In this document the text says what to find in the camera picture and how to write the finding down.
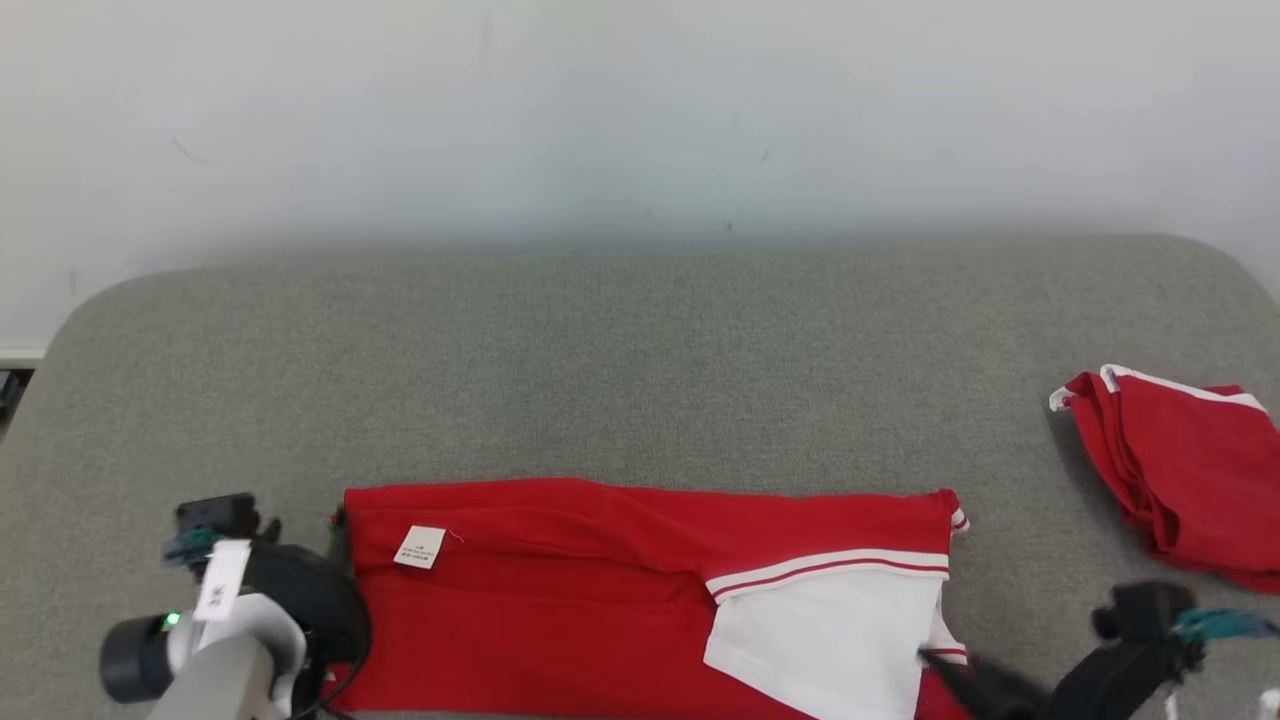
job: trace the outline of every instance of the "white tag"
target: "white tag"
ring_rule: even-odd
[[[248,565],[247,539],[220,539],[214,543],[214,555],[205,568],[205,579],[196,601],[196,620],[225,620],[232,614],[232,603],[239,594]]]
[[[399,552],[396,553],[396,562],[430,570],[431,565],[435,565],[435,555],[440,552],[443,542],[444,530],[442,528],[413,525],[404,536]]]

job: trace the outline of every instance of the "folded shirt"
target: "folded shirt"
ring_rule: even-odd
[[[1050,397],[1151,555],[1280,593],[1280,436],[1236,386],[1196,388],[1124,368]]]
[[[790,498],[547,478],[349,489],[346,511],[374,643],[344,710],[966,716],[916,659],[927,646],[965,662],[940,605],[968,527],[947,489]],[[426,547],[407,542],[415,527]]]

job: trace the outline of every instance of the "white stripe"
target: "white stripe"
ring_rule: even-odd
[[[902,562],[905,565],[922,565],[922,566],[938,566],[938,568],[948,566],[947,556],[946,553],[942,552],[909,552],[905,550],[881,550],[876,547],[867,547],[860,550],[844,550],[840,552],[822,552],[818,555],[805,555],[804,557],[794,557],[785,562],[778,562],[776,565],[769,565],[767,568],[745,570],[742,573],[733,573],[731,575],[721,575],[718,578],[712,578],[707,580],[707,589],[714,594],[732,585],[768,580],[772,578],[777,578],[780,575],[786,575],[787,573],[804,570],[805,568],[817,568],[818,565],[827,565],[828,562],[841,562],[846,560],[888,560],[891,562]],[[829,568],[829,570],[849,571],[850,569],[854,568],[860,568],[860,565],[844,565],[838,568]],[[887,565],[877,565],[874,566],[874,569],[899,570],[899,568],[892,568]],[[905,570],[905,571],[915,575],[922,574],[918,570]],[[943,578],[947,577],[946,573],[933,571],[933,574],[941,575]],[[756,589],[759,587],[763,585],[753,585],[749,589]]]
[[[1267,409],[1258,402],[1258,398],[1253,397],[1247,392],[1239,395],[1217,395],[1216,392],[1210,392],[1207,389],[1201,389],[1198,387],[1184,386],[1183,383],[1175,383],[1174,380],[1166,380],[1164,378],[1157,378],[1155,375],[1148,375],[1146,373],[1139,373],[1125,368],[1124,365],[1103,365],[1098,374],[1102,375],[1102,382],[1106,383],[1107,389],[1111,392],[1117,392],[1120,384],[1116,382],[1117,377],[1130,377],[1138,378],[1139,380],[1157,384],[1161,387],[1167,387],[1169,389],[1176,389],[1178,392],[1187,393],[1197,400],[1208,400],[1212,402],[1230,402],[1231,405],[1243,405],[1245,407],[1253,407],[1263,414],[1267,414]]]
[[[1065,410],[1068,397],[1075,397],[1075,393],[1066,389],[1065,386],[1055,389],[1048,396],[1048,409],[1052,410],[1053,413],[1057,413],[1059,410]]]
[[[960,643],[924,646],[924,650],[959,650],[964,655],[946,653],[946,655],[936,655],[934,657],[937,657],[938,660],[941,660],[943,662],[951,662],[951,664],[955,664],[955,665],[968,665],[969,664],[969,650],[965,646],[960,644]]]
[[[970,529],[973,529],[973,523],[964,516],[964,510],[957,507],[956,511],[951,514],[951,534],[963,536]]]
[[[724,601],[737,597],[740,594],[759,592],[759,591],[772,591],[790,585],[791,583],[799,583],[800,580],[809,580],[813,578],[822,578],[824,575],[838,575],[841,573],[886,573],[890,575],[902,575],[905,578],[938,578],[940,580],[948,580],[951,575],[946,570],[911,570],[909,568],[895,568],[892,565],[881,565],[878,562],[868,562],[863,565],[835,565],[831,568],[822,568],[820,570],[800,570],[794,575],[787,575],[786,578],[778,578],[773,582],[756,583],[754,585],[742,585],[740,588],[733,588],[731,591],[724,591],[716,596],[716,605],[722,605]]]

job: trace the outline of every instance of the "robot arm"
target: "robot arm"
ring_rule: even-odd
[[[122,703],[159,700],[151,720],[311,720],[358,673],[372,639],[343,561],[344,518],[335,518],[333,555],[325,559],[278,544],[278,520],[256,534],[259,516],[247,493],[188,502],[175,515],[178,537],[166,556],[197,580],[216,539],[251,539],[246,592],[224,620],[170,612],[116,624],[102,642],[102,687]],[[320,697],[332,664],[351,670]]]
[[[993,662],[972,673],[920,655],[974,720],[1125,720],[1162,685],[1181,683],[1204,661],[1204,642],[1275,637],[1263,618],[1196,607],[1190,591],[1171,583],[1137,583],[1111,591],[1115,605],[1093,611],[1106,644],[1089,653],[1048,692]]]

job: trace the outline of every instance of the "carpeted surface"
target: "carpeted surface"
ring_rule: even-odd
[[[1169,238],[132,282],[67,323],[0,451],[5,715],[143,716],[97,687],[99,642],[193,603],[159,561],[173,507],[246,489],[321,548],[344,487],[397,480],[951,487],[974,529],[948,624],[1043,680],[1092,650],[1117,582],[1280,619],[1280,598],[1148,560],[1070,418],[1047,414],[1107,361],[1280,407],[1280,314],[1236,263]],[[1183,719],[1249,717],[1277,684],[1280,642],[1219,644]]]

